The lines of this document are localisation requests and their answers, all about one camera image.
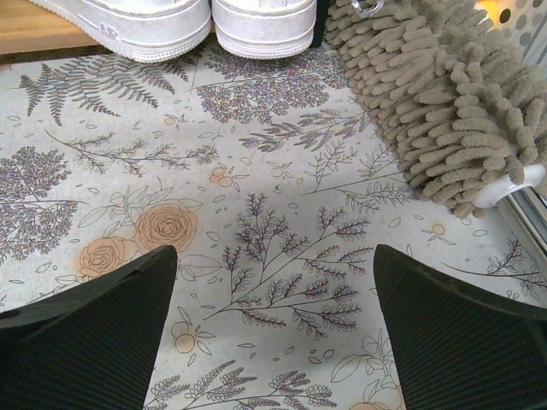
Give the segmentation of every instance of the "microfiber mop head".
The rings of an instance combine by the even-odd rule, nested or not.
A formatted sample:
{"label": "microfiber mop head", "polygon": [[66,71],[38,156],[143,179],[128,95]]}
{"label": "microfiber mop head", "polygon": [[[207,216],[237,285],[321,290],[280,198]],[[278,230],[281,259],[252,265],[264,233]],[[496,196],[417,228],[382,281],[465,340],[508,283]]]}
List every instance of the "microfiber mop head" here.
{"label": "microfiber mop head", "polygon": [[409,184],[460,218],[479,213],[471,201],[485,185],[506,174],[521,184],[523,167],[547,163],[547,81],[474,5],[387,0],[363,20],[338,0],[326,23]]}

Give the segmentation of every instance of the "chenille mop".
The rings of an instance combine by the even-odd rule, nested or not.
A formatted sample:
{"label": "chenille mop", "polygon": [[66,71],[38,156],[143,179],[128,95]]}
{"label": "chenille mop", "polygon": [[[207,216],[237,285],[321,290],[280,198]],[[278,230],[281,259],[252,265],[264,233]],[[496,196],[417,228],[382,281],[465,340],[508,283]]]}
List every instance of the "chenille mop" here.
{"label": "chenille mop", "polygon": [[547,81],[474,0],[337,0],[326,39],[422,200],[498,206],[547,272]]}

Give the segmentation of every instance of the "wooden floor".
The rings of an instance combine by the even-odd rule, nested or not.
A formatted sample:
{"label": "wooden floor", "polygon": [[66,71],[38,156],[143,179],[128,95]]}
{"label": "wooden floor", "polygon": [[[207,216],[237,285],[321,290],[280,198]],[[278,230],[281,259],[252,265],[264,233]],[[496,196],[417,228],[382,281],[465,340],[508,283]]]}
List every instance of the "wooden floor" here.
{"label": "wooden floor", "polygon": [[0,55],[95,44],[74,24],[28,0],[0,0]]}

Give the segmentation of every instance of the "sneaker sole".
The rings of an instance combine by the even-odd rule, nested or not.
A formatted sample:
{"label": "sneaker sole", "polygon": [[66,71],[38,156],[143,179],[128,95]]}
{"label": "sneaker sole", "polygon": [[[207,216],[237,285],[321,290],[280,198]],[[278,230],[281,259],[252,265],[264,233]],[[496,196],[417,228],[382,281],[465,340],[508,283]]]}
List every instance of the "sneaker sole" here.
{"label": "sneaker sole", "polygon": [[314,39],[316,1],[286,15],[257,15],[213,0],[216,37],[236,56],[270,60],[305,51]]}
{"label": "sneaker sole", "polygon": [[211,28],[207,0],[174,3],[142,14],[109,9],[93,0],[30,1],[71,21],[114,53],[137,62],[180,56],[204,41]]}

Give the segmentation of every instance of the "orange rose print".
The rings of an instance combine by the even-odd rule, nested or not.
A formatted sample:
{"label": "orange rose print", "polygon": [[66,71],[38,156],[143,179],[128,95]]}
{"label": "orange rose print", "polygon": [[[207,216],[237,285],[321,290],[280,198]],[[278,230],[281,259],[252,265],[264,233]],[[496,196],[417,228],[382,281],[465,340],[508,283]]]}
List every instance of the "orange rose print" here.
{"label": "orange rose print", "polygon": [[79,272],[95,278],[129,262],[137,253],[137,245],[120,237],[103,237],[92,242],[79,256]]}
{"label": "orange rose print", "polygon": [[143,252],[162,245],[173,245],[177,252],[182,252],[196,236],[197,220],[179,202],[163,203],[144,211],[138,218],[135,229],[135,240]]}

